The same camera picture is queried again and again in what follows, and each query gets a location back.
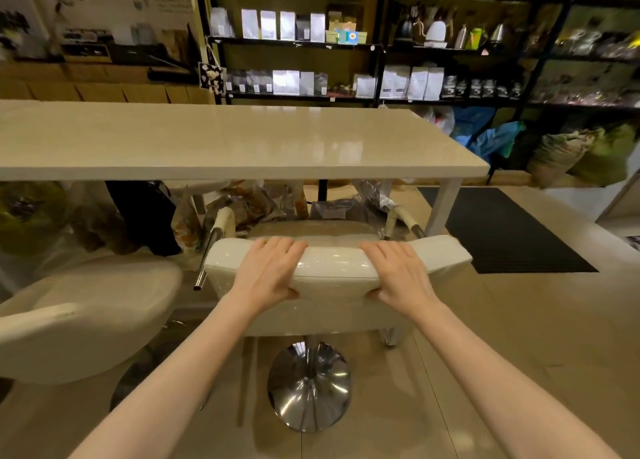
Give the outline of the row of white coffee pouches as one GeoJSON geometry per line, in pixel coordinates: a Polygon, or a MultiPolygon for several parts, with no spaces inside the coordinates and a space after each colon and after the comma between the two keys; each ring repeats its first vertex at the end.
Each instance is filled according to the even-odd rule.
{"type": "Polygon", "coordinates": [[[323,14],[296,14],[291,11],[242,9],[239,31],[231,14],[223,7],[209,13],[211,36],[283,42],[324,42],[323,14]]]}

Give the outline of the person's left hand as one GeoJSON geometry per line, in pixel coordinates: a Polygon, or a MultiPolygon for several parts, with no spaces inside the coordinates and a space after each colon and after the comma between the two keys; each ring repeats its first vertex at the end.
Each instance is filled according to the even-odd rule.
{"type": "Polygon", "coordinates": [[[250,268],[249,249],[236,271],[232,288],[221,299],[221,302],[230,303],[234,309],[251,318],[255,318],[262,312],[283,302],[281,301],[281,286],[288,285],[291,288],[292,277],[307,249],[307,243],[296,241],[295,269],[278,269],[276,266],[276,244],[279,238],[290,237],[256,239],[266,240],[262,267],[260,269],[250,268]]]}

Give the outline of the blue plastic bag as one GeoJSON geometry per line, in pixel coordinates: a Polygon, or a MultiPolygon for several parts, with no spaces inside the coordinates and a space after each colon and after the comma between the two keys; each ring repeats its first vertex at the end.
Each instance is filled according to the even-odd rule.
{"type": "Polygon", "coordinates": [[[516,138],[526,129],[523,121],[492,128],[497,113],[493,107],[453,107],[451,138],[486,162],[495,154],[508,158],[516,138]]]}

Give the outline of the wall poster with pictures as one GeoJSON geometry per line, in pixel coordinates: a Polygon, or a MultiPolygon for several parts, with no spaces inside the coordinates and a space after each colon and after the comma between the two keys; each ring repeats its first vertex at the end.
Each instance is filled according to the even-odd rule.
{"type": "Polygon", "coordinates": [[[188,66],[192,0],[34,0],[52,49],[113,64],[188,66]]]}

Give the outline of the green sack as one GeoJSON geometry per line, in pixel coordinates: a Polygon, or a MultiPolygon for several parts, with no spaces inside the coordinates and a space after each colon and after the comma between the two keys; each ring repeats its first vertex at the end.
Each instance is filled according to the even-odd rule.
{"type": "Polygon", "coordinates": [[[624,181],[628,175],[628,159],[639,139],[636,125],[611,123],[597,126],[595,131],[593,144],[568,173],[597,187],[624,181]]]}

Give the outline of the white gooseneck kettle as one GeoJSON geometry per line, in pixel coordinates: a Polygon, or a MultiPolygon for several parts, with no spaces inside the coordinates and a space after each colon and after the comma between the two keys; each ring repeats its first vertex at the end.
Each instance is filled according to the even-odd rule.
{"type": "Polygon", "coordinates": [[[436,20],[430,24],[425,34],[424,47],[445,49],[447,47],[447,24],[444,20],[436,20]]]}

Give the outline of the white bar stool with armrests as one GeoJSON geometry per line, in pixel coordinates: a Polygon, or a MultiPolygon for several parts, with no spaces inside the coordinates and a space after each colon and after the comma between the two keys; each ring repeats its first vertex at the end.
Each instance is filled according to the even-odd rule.
{"type": "Polygon", "coordinates": [[[231,289],[237,269],[253,239],[291,237],[308,246],[291,280],[298,293],[256,318],[246,330],[252,337],[301,335],[303,340],[281,351],[268,374],[268,398],[288,427],[303,433],[330,428],[351,402],[351,374],[345,358],[321,335],[403,330],[408,321],[367,294],[380,285],[377,272],[360,248],[363,241],[393,234],[401,220],[416,236],[410,245],[430,273],[442,274],[472,261],[454,237],[427,237],[405,208],[388,214],[384,229],[372,222],[348,219],[346,210],[330,209],[327,218],[269,221],[253,227],[247,238],[236,236],[230,207],[216,214],[194,286],[208,278],[219,297],[231,289]]]}

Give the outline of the row of dark small packets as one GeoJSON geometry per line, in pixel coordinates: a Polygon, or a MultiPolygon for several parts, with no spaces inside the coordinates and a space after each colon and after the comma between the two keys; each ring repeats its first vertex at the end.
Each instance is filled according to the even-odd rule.
{"type": "Polygon", "coordinates": [[[523,90],[521,78],[446,74],[440,98],[519,100],[523,90]]]}

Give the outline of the row of cardboard boxes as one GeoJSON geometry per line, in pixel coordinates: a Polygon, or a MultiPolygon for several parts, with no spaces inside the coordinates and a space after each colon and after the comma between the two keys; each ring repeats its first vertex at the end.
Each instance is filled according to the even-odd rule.
{"type": "Polygon", "coordinates": [[[0,99],[213,105],[182,68],[0,62],[0,99]]]}

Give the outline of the clear crinkled plastic bag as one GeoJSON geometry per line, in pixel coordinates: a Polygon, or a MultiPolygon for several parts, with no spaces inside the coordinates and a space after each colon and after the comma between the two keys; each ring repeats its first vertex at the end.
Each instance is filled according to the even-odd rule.
{"type": "Polygon", "coordinates": [[[381,181],[354,180],[356,195],[332,201],[315,201],[309,210],[310,220],[345,220],[370,226],[383,226],[397,204],[381,181]]]}

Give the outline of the yellow green plastic bag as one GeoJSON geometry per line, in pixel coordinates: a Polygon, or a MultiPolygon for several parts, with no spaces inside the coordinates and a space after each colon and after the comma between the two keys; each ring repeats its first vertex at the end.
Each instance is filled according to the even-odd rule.
{"type": "Polygon", "coordinates": [[[67,191],[57,181],[0,181],[0,252],[28,258],[47,250],[68,221],[67,191]]]}

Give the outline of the black gooseneck kettle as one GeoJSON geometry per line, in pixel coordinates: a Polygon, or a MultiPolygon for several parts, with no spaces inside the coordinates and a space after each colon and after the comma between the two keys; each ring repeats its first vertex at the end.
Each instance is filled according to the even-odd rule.
{"type": "Polygon", "coordinates": [[[415,6],[398,3],[396,31],[393,38],[393,45],[413,45],[414,34],[413,24],[415,22],[415,6]]]}

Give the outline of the small coloured boxes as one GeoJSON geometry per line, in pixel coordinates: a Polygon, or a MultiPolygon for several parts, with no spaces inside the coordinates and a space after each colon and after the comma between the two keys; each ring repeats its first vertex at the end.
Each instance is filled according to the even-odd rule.
{"type": "Polygon", "coordinates": [[[330,10],[326,13],[324,42],[329,44],[359,45],[367,43],[367,33],[361,15],[330,10]]]}

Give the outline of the wooden pallet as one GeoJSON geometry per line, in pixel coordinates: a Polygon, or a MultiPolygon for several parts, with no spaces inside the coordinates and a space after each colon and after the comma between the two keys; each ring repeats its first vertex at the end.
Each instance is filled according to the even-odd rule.
{"type": "Polygon", "coordinates": [[[532,175],[526,171],[497,169],[486,180],[487,186],[533,187],[532,175]]]}

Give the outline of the pile of clear packets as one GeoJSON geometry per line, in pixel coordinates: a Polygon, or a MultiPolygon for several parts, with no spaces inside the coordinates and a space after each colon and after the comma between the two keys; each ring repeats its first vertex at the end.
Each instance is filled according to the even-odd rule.
{"type": "MultiPolygon", "coordinates": [[[[585,26],[566,28],[556,43],[562,51],[602,57],[638,58],[640,28],[606,31],[601,19],[590,18],[585,26]]],[[[532,94],[534,104],[585,107],[621,107],[640,110],[640,66],[623,64],[549,62],[532,94]]]]}

